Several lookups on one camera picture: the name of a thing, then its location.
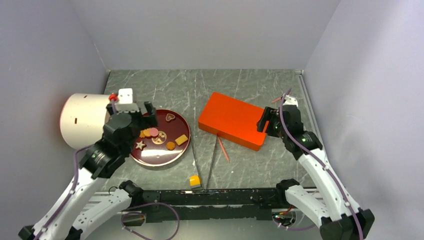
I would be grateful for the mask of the dark red round plate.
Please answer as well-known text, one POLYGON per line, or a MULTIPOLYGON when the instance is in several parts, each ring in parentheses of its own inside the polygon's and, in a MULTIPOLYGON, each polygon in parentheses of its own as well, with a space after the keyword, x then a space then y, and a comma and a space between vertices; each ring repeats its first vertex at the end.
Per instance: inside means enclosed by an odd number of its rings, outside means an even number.
POLYGON ((159 130, 159 135, 157 137, 144 137, 136 140, 139 142, 144 141, 146 147, 140 151, 135 149, 136 144, 134 144, 134 149, 130 154, 137 163, 146 166, 146 167, 163 167, 168 164, 171 164, 178 160, 190 143, 190 127, 185 118, 179 113, 169 110, 169 109, 158 109, 156 111, 156 117, 158 121, 157 128, 159 130), (171 122, 166 122, 166 115, 170 113, 175 115, 175 119, 171 122), (188 141, 178 146, 175 143, 175 139, 181 135, 186 135, 188 141), (176 147, 174 150, 167 150, 166 144, 168 142, 174 142, 176 147))

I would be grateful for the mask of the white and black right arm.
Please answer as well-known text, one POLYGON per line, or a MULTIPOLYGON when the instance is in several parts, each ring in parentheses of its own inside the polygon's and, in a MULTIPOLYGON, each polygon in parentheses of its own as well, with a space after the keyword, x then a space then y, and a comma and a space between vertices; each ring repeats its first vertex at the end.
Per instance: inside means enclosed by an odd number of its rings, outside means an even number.
POLYGON ((299 209, 319 229, 324 240, 364 240, 375 221, 370 209, 362 209, 348 193, 331 167, 322 143, 315 133, 306 131, 296 105, 278 109, 265 107, 257 131, 280 138, 314 182, 322 201, 301 184, 285 179, 276 184, 275 202, 299 209))

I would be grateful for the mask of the metal tongs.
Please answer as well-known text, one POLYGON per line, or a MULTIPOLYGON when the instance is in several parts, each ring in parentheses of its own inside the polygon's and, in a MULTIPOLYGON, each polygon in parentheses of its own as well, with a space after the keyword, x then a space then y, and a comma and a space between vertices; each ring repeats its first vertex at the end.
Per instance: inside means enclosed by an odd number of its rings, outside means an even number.
POLYGON ((218 137, 216 135, 195 139, 192 144, 194 166, 200 179, 201 189, 210 188, 210 180, 215 165, 218 137))

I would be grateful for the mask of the orange box lid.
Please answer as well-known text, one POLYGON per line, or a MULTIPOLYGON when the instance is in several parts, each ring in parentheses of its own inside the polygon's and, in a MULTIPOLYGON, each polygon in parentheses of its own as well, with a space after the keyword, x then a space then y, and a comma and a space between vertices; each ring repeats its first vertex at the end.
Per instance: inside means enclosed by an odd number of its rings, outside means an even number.
POLYGON ((264 109, 213 92, 198 118, 198 128, 235 144, 259 151, 266 134, 257 131, 264 109))

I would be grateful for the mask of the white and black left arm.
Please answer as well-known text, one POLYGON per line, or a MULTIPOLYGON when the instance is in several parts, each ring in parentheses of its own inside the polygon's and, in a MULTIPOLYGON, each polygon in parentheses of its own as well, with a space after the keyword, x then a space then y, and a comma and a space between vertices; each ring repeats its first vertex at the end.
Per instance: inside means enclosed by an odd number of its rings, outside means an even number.
POLYGON ((117 199, 104 201, 83 212, 96 191, 115 173, 134 150, 141 131, 157 127, 157 111, 144 102, 142 113, 134 101, 111 102, 106 109, 109 120, 103 125, 100 140, 83 147, 82 159, 74 159, 74 176, 51 209, 34 225, 24 226, 21 240, 84 240, 115 213, 137 210, 143 203, 143 190, 128 180, 129 190, 119 191, 117 199))

